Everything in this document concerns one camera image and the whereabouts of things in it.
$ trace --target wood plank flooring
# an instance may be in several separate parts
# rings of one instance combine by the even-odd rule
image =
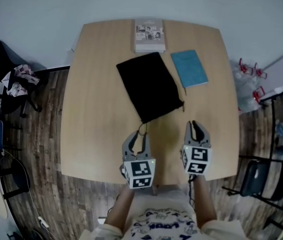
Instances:
[[[36,100],[42,105],[37,113],[26,107],[28,117],[19,117],[19,110],[6,116],[6,119],[23,130],[5,130],[4,138],[22,151],[13,156],[25,165],[29,177],[33,201],[50,226],[58,240],[77,240],[84,229],[92,231],[97,226],[97,218],[105,217],[114,205],[121,185],[108,184],[73,178],[61,174],[60,130],[63,110],[64,91],[68,70],[42,73],[47,74],[48,84],[35,93]],[[275,101],[275,114],[283,122],[283,96]],[[240,116],[240,155],[268,157],[270,153],[272,130],[271,106]],[[3,168],[10,166],[8,154],[2,159]],[[262,230],[266,218],[276,209],[252,197],[239,195],[227,196],[222,186],[239,188],[244,177],[246,161],[241,163],[238,177],[210,181],[209,188],[218,218],[221,220],[240,220],[246,235],[251,239],[269,239],[275,226]],[[272,194],[276,186],[275,175],[280,167],[271,166],[264,196]],[[4,179],[7,191],[17,187],[12,177]],[[29,193],[10,198],[16,219],[26,231],[37,229],[48,238],[47,232],[40,228],[38,214]],[[283,212],[276,213],[278,222]]]

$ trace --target person's arm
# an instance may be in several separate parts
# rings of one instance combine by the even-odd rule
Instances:
[[[213,201],[210,197],[205,176],[198,175],[193,181],[195,194],[195,211],[199,228],[210,221],[217,220]]]
[[[119,194],[118,199],[110,210],[105,224],[114,226],[121,231],[124,230],[128,212],[130,211],[131,204],[134,198],[134,190],[126,185]]]

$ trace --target blue notebook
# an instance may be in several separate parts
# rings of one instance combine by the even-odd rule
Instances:
[[[195,50],[170,54],[184,88],[208,83],[208,78]]]

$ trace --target black pouch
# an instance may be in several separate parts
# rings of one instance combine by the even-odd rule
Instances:
[[[143,124],[184,105],[158,52],[132,58],[116,66]]]

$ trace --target thick book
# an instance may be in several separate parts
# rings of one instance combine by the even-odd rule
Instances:
[[[137,18],[134,32],[135,53],[163,53],[166,50],[161,19]]]
[[[208,83],[208,78],[195,50],[175,52],[171,55],[184,88]]]

